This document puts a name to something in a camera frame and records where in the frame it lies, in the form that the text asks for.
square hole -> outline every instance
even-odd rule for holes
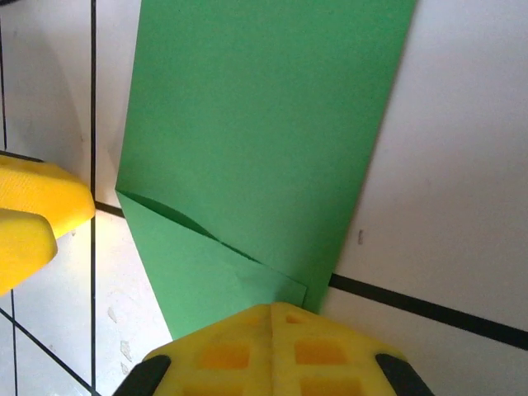
[[[198,367],[213,370],[241,370],[249,365],[249,345],[241,342],[211,344],[201,355]]]
[[[365,396],[358,379],[303,378],[301,396]]]
[[[288,313],[286,315],[286,323],[301,324],[301,323],[304,323],[304,322],[305,322],[305,320],[303,318],[301,318],[300,316],[294,315],[292,313]]]
[[[243,387],[236,384],[194,384],[183,388],[183,396],[242,396]]]
[[[295,343],[298,365],[345,365],[347,357],[336,340],[305,338]]]

yellow plastic object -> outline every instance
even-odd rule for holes
[[[37,272],[56,253],[57,242],[44,217],[0,209],[0,295]]]
[[[0,208],[44,216],[60,238],[95,214],[92,194],[53,163],[0,155]]]
[[[171,365],[154,396],[395,396],[384,343],[293,305],[258,305],[151,352]]]

black grout line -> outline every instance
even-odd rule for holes
[[[412,314],[420,315],[424,318],[436,320],[437,322],[447,324],[454,328],[465,330],[466,332],[471,332],[528,351],[528,332],[520,330],[519,328],[513,328],[506,324],[480,318],[408,295],[402,295],[392,290],[386,290],[337,274],[332,274],[329,285],[335,289],[346,291],[365,299],[389,305]]]
[[[96,89],[97,89],[97,0],[91,1],[91,89],[90,89],[90,191],[96,200],[96,159],[97,159],[97,134],[96,134]],[[91,310],[91,367],[92,367],[92,396],[96,392],[96,218],[90,220],[90,310]]]
[[[7,150],[6,96],[3,83],[2,19],[0,18],[0,96],[2,97],[3,149]]]
[[[17,368],[17,331],[15,328],[15,293],[11,289],[11,315],[13,318],[13,366],[15,370],[15,396],[18,396],[18,368]]]
[[[33,163],[43,163],[41,159],[33,158],[33,157],[27,157],[26,155],[20,155],[15,153],[9,153],[8,151],[0,150],[0,155],[5,155],[6,157],[13,157],[18,159],[25,159],[26,161],[32,161]]]
[[[30,340],[32,340],[46,355],[48,355],[55,363],[57,363],[60,367],[63,368],[68,374],[70,374],[80,385],[83,386],[86,390],[89,392],[92,392],[93,395],[101,396],[99,393],[95,392],[94,389],[86,382],[84,379],[81,378],[80,375],[78,375],[75,371],[69,368],[69,366],[64,363],[57,355],[55,355],[50,349],[48,349],[42,342],[40,342],[33,334],[31,334],[24,326],[19,324],[14,318],[9,316],[6,311],[0,308],[0,314],[3,315],[7,320],[9,320],[11,323],[13,323],[13,326],[16,327],[18,330],[20,330],[26,337],[28,337]]]
[[[96,200],[96,209],[105,212],[109,215],[121,217],[122,219],[125,218],[125,214],[123,213],[123,210],[121,208],[117,208],[115,206],[99,202],[98,200]]]

white tiled floor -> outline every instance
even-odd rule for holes
[[[16,330],[16,352],[18,396],[89,395],[73,377],[18,330]]]
[[[325,313],[401,349],[437,395],[526,395],[528,353],[340,290]]]
[[[96,196],[110,205],[139,3],[97,2]],[[522,0],[420,1],[338,273],[528,328],[527,12]],[[90,2],[21,0],[0,21],[8,149],[88,183]],[[126,222],[97,211],[96,229],[97,391],[107,396],[170,337]],[[15,292],[17,321],[87,382],[89,233],[86,224],[62,238],[57,258]],[[9,295],[0,308],[11,313]],[[437,394],[528,394],[525,351],[337,290],[324,313],[401,348]],[[87,394],[20,332],[16,349],[19,395]],[[7,396],[12,354],[0,316]]]
[[[90,382],[90,224],[58,245],[55,259],[15,289],[16,320]]]
[[[3,309],[11,315],[11,294],[0,296],[0,309]]]
[[[111,394],[171,336],[126,221],[97,211],[97,391]]]
[[[337,273],[528,330],[525,15],[420,2]]]

black rubber pad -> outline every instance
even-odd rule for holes
[[[165,355],[151,357],[136,365],[114,393],[114,396],[153,396],[171,365]]]
[[[384,353],[376,355],[376,361],[398,396],[434,396],[406,361]]]

